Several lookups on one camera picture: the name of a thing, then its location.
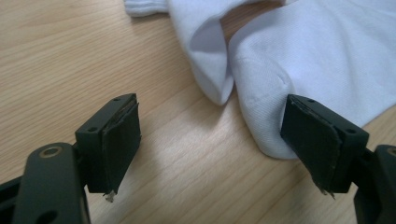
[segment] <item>wooden table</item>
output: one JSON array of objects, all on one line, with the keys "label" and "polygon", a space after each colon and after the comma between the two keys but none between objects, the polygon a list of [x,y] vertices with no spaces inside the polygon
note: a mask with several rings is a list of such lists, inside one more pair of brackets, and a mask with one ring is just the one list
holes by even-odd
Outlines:
[{"label": "wooden table", "polygon": [[[238,8],[227,38],[261,11]],[[355,187],[323,196],[299,161],[260,153],[236,92],[196,85],[167,15],[131,20],[121,0],[0,0],[0,182],[115,96],[136,92],[143,140],[114,203],[89,195],[93,223],[355,223]],[[396,107],[364,129],[396,145]]]}]

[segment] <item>black mechanical part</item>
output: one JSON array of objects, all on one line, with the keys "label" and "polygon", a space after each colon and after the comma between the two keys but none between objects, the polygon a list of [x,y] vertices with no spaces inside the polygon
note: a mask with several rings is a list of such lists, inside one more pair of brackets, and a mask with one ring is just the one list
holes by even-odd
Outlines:
[{"label": "black mechanical part", "polygon": [[369,134],[326,106],[289,95],[280,132],[304,163],[315,184],[330,193],[345,193],[354,158],[364,153]]},{"label": "black mechanical part", "polygon": [[322,191],[359,189],[354,198],[358,223],[396,223],[396,147],[366,148],[368,133],[326,106],[289,95],[281,136]]},{"label": "black mechanical part", "polygon": [[11,223],[20,185],[21,177],[0,185],[0,223]]},{"label": "black mechanical part", "polygon": [[92,193],[118,192],[139,148],[141,134],[135,94],[119,96],[76,131],[76,147],[87,159],[88,189]]},{"label": "black mechanical part", "polygon": [[117,97],[76,131],[28,158],[24,175],[0,185],[0,223],[91,223],[84,186],[113,195],[140,145],[135,94]]},{"label": "black mechanical part", "polygon": [[13,223],[90,223],[74,149],[55,143],[30,154]]}]

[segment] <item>white fabric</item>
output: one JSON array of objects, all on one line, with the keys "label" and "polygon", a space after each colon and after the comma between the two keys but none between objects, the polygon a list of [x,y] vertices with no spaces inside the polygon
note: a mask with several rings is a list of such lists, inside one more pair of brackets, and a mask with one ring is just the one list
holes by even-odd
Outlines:
[{"label": "white fabric", "polygon": [[395,105],[393,0],[299,0],[249,22],[227,49],[219,19],[247,2],[169,0],[168,8],[198,84],[222,105],[235,81],[262,152],[296,157],[279,136],[288,93],[313,98],[359,126]]},{"label": "white fabric", "polygon": [[132,17],[168,12],[165,0],[124,0],[125,11]]}]

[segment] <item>wood grain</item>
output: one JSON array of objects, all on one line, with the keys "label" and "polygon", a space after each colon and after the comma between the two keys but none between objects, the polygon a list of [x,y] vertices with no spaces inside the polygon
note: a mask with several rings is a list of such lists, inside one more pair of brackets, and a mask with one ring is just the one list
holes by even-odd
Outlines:
[{"label": "wood grain", "polygon": [[[226,38],[277,4],[240,7]],[[212,104],[167,15],[131,20],[121,0],[0,0],[0,182],[111,98],[136,92],[142,146],[114,203],[90,194],[93,223],[355,223],[356,188],[323,196],[299,161],[260,153],[234,92]],[[369,148],[396,145],[396,107],[369,123]]]}]

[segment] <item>metal screw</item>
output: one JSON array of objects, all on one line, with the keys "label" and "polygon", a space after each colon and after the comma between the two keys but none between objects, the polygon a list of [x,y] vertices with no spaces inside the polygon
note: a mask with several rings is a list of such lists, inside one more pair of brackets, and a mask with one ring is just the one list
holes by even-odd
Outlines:
[{"label": "metal screw", "polygon": [[59,153],[61,153],[61,151],[62,151],[62,147],[58,147],[58,146],[47,147],[40,152],[40,157],[44,159],[54,157]]}]

